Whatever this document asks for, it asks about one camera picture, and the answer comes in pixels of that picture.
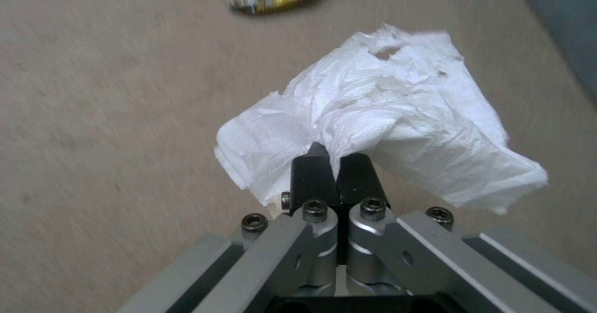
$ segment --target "metal arm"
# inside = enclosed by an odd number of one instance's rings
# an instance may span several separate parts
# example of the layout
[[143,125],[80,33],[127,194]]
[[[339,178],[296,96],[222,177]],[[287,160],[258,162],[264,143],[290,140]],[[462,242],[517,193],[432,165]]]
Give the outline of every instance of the metal arm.
[[[288,214],[207,235],[121,313],[592,312],[597,283],[516,234],[463,236],[441,207],[396,217],[366,155],[334,181],[325,148],[292,163]],[[333,297],[346,264],[352,297]]]

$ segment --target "bolt head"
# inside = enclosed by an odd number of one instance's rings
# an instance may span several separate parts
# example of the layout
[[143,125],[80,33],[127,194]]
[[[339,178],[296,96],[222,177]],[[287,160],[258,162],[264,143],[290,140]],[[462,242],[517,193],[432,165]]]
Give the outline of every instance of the bolt head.
[[249,214],[241,221],[241,231],[247,239],[256,239],[266,228],[267,218],[260,213]]
[[282,192],[282,210],[290,209],[290,192]]
[[454,215],[448,209],[443,207],[431,207],[425,211],[425,215],[429,216],[431,220],[439,223],[442,227],[447,230],[452,230],[454,225]]
[[303,219],[307,223],[321,223],[328,218],[328,205],[322,200],[307,200],[303,203]]
[[386,217],[386,201],[375,196],[368,196],[361,201],[361,216],[365,220],[380,221]]

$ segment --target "tissue hole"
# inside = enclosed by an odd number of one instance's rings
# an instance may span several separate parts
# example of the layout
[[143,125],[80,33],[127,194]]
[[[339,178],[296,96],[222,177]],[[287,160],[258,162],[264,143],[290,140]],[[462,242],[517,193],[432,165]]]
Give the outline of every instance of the tissue hole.
[[390,59],[390,56],[393,56],[397,51],[400,51],[400,47],[386,48],[377,52],[375,56],[380,60],[388,60]]

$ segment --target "white tissue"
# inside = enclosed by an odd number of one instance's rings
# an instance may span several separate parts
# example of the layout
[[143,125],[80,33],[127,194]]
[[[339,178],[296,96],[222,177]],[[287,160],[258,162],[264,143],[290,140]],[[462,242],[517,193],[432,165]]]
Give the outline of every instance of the white tissue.
[[[397,49],[388,60],[378,52]],[[445,32],[384,25],[356,33],[295,79],[220,128],[215,155],[263,204],[290,187],[290,166],[312,142],[340,159],[371,156],[447,202],[503,214],[547,184],[537,164],[506,147],[499,117]]]

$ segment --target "beige carpet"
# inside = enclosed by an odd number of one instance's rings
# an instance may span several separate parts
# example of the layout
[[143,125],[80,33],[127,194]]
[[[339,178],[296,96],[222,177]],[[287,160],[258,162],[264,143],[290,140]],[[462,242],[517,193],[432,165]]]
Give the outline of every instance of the beige carpet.
[[[550,187],[503,223],[597,277],[597,113],[523,0],[0,0],[0,311],[111,312],[260,205],[215,133],[357,31],[445,29]],[[398,213],[442,204],[380,172]]]

